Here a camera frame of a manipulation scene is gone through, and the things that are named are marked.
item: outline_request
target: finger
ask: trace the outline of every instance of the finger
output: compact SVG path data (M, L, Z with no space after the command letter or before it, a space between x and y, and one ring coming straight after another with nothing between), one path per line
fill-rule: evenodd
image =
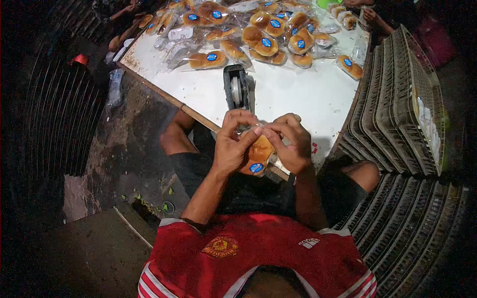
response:
M231 118L230 121L228 121L224 126L222 126L220 132L227 136L231 136L235 133L235 129L240 124L256 125L257 119L251 116L235 116Z
M249 148L262 135L263 127L257 126L250 129L243 137L240 138L240 146L243 151Z
M298 133L287 123L269 123L265 126L265 128L269 128L271 130L274 130L275 132L282 133L290 140L292 144L298 143Z
M262 131L262 134L266 136L266 138L273 145L278 154L280 154L280 152L283 152L283 150L287 150L285 144L282 142L278 134L273 130L265 128Z

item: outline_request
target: manchester united crest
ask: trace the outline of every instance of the manchester united crest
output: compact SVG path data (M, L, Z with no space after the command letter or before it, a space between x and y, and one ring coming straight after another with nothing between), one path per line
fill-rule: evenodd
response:
M228 257L237 254L238 243L234 239L228 237L215 237L202 250L212 257Z

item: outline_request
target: packaged bread roll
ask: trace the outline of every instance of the packaged bread roll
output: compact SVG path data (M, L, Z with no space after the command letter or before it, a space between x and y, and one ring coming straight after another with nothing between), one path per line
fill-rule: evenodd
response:
M313 63L313 58L308 54L304 53L303 55L293 55L293 63L303 69L310 68Z
M285 40L289 41L293 35L298 33L298 30L300 30L307 21L308 17L304 12L294 12L287 23Z
M195 53L190 55L187 60L193 69L217 68L227 64L227 57L222 51Z
M218 29L218 30L211 31L209 34L206 35L206 40L207 41L223 41L223 40L239 37L240 35L241 35L240 28L232 26L222 30Z
M249 148L246 156L246 164L240 169L241 173L253 176L260 176L265 171L272 153L275 151L268 139L261 135Z
M264 30L271 37L279 37L285 31L285 22L282 19L263 11L252 15L250 24Z
M278 52L270 57L262 56L253 49L249 49L250 56L260 62L265 62L273 65L283 65L287 61L287 54L285 51L278 50Z
M225 23L229 15L226 7L213 1L205 1L202 3L198 9L198 13L201 17L206 18L215 25Z
M278 52L278 43L255 26L248 26L242 32L242 40L262 56L273 56Z
M344 6L337 6L331 10L331 15L336 19L340 12L346 11L346 7Z
M346 55L338 56L334 63L355 80L359 80L363 77L363 69L361 66L352 62L350 57Z
M139 28L144 28L153 18L152 14L147 14L139 21Z
M211 27L214 24L206 18L201 18L196 12L188 11L182 15L184 26Z
M346 30L353 30L356 28L357 19L352 16L343 20L343 27Z
M313 45L315 45L315 37L306 28L302 28L290 38L288 49L293 54L303 55Z
M343 20L345 18L352 17L352 16L353 16L353 13L351 11L345 10L338 13L338 17L336 18L336 20L338 21L338 23L343 24Z
M231 64L241 64L244 69L252 66L252 61L233 41L222 41L220 43L220 50L225 53Z

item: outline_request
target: fingernail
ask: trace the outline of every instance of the fingernail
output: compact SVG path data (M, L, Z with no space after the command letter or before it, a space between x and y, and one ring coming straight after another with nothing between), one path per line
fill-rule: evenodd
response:
M253 132L256 134L256 135L261 135L262 134L262 131L263 131L263 128L260 127L260 126L257 126L255 128L252 129Z

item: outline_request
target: white table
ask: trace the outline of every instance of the white table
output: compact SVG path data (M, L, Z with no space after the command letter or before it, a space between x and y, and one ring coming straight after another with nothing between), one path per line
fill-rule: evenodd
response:
M328 13L322 23L337 21ZM341 30L333 36L338 39L338 47L346 55L351 54L357 39L363 38L365 44L368 44L369 39L369 34L359 26L352 31ZM216 130L222 125L228 110L223 70L187 72L184 71L188 68L186 65L169 73L158 73L160 62L155 59L159 55L154 48L155 41L156 36L143 33L130 46L119 65L167 93L165 95L169 96L166 98L175 105L187 105L187 113ZM285 67L273 67L255 60L252 63L255 72L249 72L249 75L255 80L255 114L268 122L286 113L298 114L303 127L311 134L314 143L312 151L315 152L312 160L319 168L343 127L358 82L335 66L333 59L314 60L315 71L301 70L290 60ZM280 161L275 162L275 165L288 172Z

